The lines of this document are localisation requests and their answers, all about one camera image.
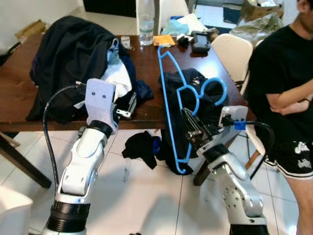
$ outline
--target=white wall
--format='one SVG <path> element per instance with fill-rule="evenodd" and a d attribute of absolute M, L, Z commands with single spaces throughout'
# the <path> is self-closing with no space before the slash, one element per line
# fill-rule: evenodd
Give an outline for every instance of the white wall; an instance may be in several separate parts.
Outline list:
<path fill-rule="evenodd" d="M 15 33 L 41 19 L 53 23 L 83 5 L 82 0 L 0 0 L 0 54 L 15 42 Z"/>

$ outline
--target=blue clip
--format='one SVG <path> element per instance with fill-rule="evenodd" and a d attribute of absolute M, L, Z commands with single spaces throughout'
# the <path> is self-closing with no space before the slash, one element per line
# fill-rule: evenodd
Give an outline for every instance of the blue clip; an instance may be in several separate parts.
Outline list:
<path fill-rule="evenodd" d="M 180 110 L 183 109 L 183 106 L 182 106 L 182 101 L 181 101 L 181 97 L 180 97 L 180 92 L 184 89 L 190 89 L 194 95 L 195 95 L 195 98 L 196 98 L 196 106 L 195 106 L 195 109 L 194 111 L 192 112 L 192 115 L 196 115 L 198 110 L 199 110 L 199 105 L 200 105 L 200 99 L 203 98 L 204 96 L 204 90 L 205 90 L 205 87 L 210 83 L 210 82 L 213 82 L 213 81 L 216 81 L 216 82 L 219 82 L 223 88 L 223 95 L 221 97 L 221 99 L 219 101 L 217 101 L 215 103 L 216 106 L 222 104 L 226 97 L 227 97 L 227 85 L 225 84 L 224 81 L 222 81 L 221 79 L 219 78 L 211 78 L 211 79 L 208 79 L 204 82 L 204 84 L 202 85 L 201 87 L 201 92 L 200 94 L 197 93 L 196 89 L 190 85 L 187 85 L 187 82 L 186 82 L 186 79 L 181 71 L 181 69 L 179 68 L 179 65 L 177 63 L 177 61 L 175 60 L 175 58 L 173 57 L 173 55 L 167 51 L 165 52 L 163 55 L 161 55 L 161 50 L 164 46 L 160 46 L 157 50 L 157 55 L 158 55 L 158 59 L 159 59 L 159 63 L 160 63 L 160 71 L 161 71 L 161 80 L 162 80 L 162 87 L 163 87 L 163 94 L 164 94 L 164 103 L 165 103 L 165 109 L 166 109 L 166 115 L 167 115 L 167 120 L 168 120 L 168 125 L 169 125 L 169 129 L 170 129 L 170 135 L 171 135 L 171 141 L 172 141 L 172 146 L 173 146 L 173 152 L 174 152 L 174 157 L 175 157 L 175 162 L 176 162 L 176 168 L 177 168 L 177 171 L 180 173 L 180 174 L 184 174 L 186 172 L 186 169 L 181 169 L 180 166 L 179 166 L 179 163 L 188 163 L 189 162 L 189 159 L 190 159 L 190 153 L 191 153 L 191 149 L 192 149 L 192 146 L 191 144 L 189 144 L 188 146 L 188 152 L 187 152 L 187 156 L 185 159 L 178 159 L 178 156 L 177 156 L 177 151 L 176 151 L 176 146 L 175 146 L 175 140 L 174 140 L 174 134 L 173 134 L 173 129 L 172 129 L 172 121 L 171 121 L 171 117 L 170 117 L 170 111 L 169 111 L 169 107 L 168 107 L 168 101 L 167 101 L 167 95 L 166 95 L 166 89 L 165 89 L 165 81 L 164 81 L 164 73 L 163 73 L 163 65 L 162 65 L 162 59 L 166 56 L 169 56 L 171 58 L 171 60 L 173 61 L 180 77 L 181 77 L 181 80 L 183 82 L 183 86 L 178 88 L 176 90 L 177 92 L 177 96 L 178 96 L 178 101 L 179 101 L 179 107 L 180 107 Z"/>
<path fill-rule="evenodd" d="M 244 131 L 246 130 L 246 121 L 235 121 L 234 122 L 235 125 L 235 130 L 236 131 Z"/>

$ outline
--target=plastic water bottle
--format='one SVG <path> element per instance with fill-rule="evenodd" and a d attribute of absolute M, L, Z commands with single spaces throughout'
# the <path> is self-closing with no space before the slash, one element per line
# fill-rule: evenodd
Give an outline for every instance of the plastic water bottle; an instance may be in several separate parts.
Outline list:
<path fill-rule="evenodd" d="M 155 25 L 155 2 L 154 0 L 139 0 L 138 4 L 140 44 L 151 45 Z"/>

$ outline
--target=plastic bag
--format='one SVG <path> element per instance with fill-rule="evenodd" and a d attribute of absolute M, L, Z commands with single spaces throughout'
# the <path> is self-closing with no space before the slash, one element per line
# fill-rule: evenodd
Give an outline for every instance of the plastic bag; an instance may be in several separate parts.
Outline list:
<path fill-rule="evenodd" d="M 283 27 L 282 20 L 278 17 L 277 13 L 271 13 L 262 18 L 239 25 L 233 28 L 229 34 L 246 39 L 255 46 L 258 41 L 265 39 L 281 27 Z"/>

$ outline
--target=black shorts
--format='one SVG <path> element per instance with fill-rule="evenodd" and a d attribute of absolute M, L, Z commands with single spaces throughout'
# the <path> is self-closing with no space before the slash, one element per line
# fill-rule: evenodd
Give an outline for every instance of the black shorts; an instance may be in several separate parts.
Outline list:
<path fill-rule="evenodd" d="M 265 163 L 277 167 L 285 177 L 312 179 L 313 143 L 300 141 L 276 143 Z"/>

